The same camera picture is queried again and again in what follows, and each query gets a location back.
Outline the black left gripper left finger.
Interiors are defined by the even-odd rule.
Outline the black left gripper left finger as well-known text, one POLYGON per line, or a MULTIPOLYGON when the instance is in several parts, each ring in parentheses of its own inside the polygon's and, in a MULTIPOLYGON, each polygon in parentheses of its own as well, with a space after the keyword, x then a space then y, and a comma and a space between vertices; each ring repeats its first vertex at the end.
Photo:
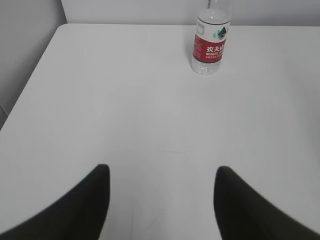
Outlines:
POLYGON ((64 196, 23 223, 1 233, 2 240, 97 240, 110 203, 110 168, 97 165, 64 196))

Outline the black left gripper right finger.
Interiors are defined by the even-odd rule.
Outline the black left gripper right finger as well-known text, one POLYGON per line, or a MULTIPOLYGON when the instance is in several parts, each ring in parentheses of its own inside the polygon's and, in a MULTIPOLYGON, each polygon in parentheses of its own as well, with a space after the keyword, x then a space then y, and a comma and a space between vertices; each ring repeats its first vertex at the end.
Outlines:
POLYGON ((320 238, 271 204, 228 166, 220 166, 216 171, 215 218, 223 240, 320 238))

